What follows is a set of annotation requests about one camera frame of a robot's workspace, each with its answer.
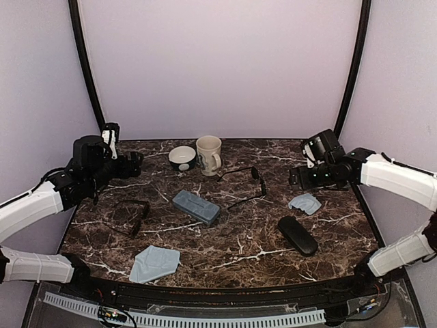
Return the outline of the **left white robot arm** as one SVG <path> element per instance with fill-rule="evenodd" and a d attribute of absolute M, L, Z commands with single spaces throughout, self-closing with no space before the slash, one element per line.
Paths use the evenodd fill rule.
<path fill-rule="evenodd" d="M 98 201 L 98 192 L 116 179 L 137 177 L 143 155 L 119 155 L 115 131 L 88 135 L 73 143 L 65 167 L 45 173 L 32 189 L 1 204 L 1 240 L 41 219 L 65 212 L 85 199 Z M 37 254 L 1 247 L 1 282 L 35 281 L 69 284 L 82 298 L 96 293 L 89 267 L 74 254 Z"/>

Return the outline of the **black glasses case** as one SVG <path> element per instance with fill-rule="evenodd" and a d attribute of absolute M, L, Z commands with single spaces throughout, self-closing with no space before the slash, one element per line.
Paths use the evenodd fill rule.
<path fill-rule="evenodd" d="M 295 217 L 282 217 L 278 222 L 278 229 L 300 255 L 309 257 L 317 252 L 317 241 Z"/>

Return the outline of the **thick black-frame sunglasses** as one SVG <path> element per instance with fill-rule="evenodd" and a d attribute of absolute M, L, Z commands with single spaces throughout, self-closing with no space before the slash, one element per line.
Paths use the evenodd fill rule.
<path fill-rule="evenodd" d="M 136 238 L 149 213 L 147 201 L 122 200 L 113 206 L 112 215 L 104 225 L 123 236 Z"/>

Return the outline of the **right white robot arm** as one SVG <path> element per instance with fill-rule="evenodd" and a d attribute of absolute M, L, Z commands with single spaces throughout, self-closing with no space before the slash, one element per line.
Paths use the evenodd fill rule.
<path fill-rule="evenodd" d="M 420 228 L 368 256 L 348 290 L 362 297 L 373 288 L 375 277 L 399 267 L 436 257 L 436 174 L 399 163 L 384 153 L 356 148 L 347 154 L 326 152 L 312 167 L 290 169 L 289 183 L 295 189 L 309 190 L 325 186 L 365 185 L 389 191 L 412 200 L 432 211 Z"/>

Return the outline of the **small blue cleaning cloth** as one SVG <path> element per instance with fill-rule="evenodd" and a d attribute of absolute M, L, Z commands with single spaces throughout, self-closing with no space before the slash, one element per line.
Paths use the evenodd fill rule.
<path fill-rule="evenodd" d="M 307 215 L 313 215 L 322 207 L 322 204 L 310 193 L 305 193 L 294 197 L 288 203 L 288 207 L 290 209 L 297 208 L 305 212 Z"/>

